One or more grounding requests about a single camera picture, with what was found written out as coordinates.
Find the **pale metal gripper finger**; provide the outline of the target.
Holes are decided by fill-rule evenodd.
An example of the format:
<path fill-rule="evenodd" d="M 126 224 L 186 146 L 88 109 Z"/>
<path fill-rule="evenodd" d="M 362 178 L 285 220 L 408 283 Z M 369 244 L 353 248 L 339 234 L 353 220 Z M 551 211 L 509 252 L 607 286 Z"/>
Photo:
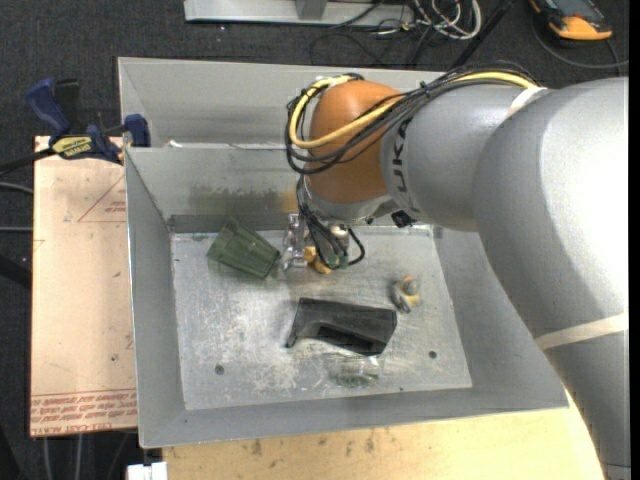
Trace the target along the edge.
<path fill-rule="evenodd" d="M 285 246 L 287 248 L 303 248 L 305 246 L 306 223 L 300 213 L 288 215 L 285 231 Z"/>
<path fill-rule="evenodd" d="M 308 261 L 305 259 L 305 248 L 287 247 L 283 250 L 280 260 L 281 269 L 287 271 L 293 268 L 305 268 Z"/>

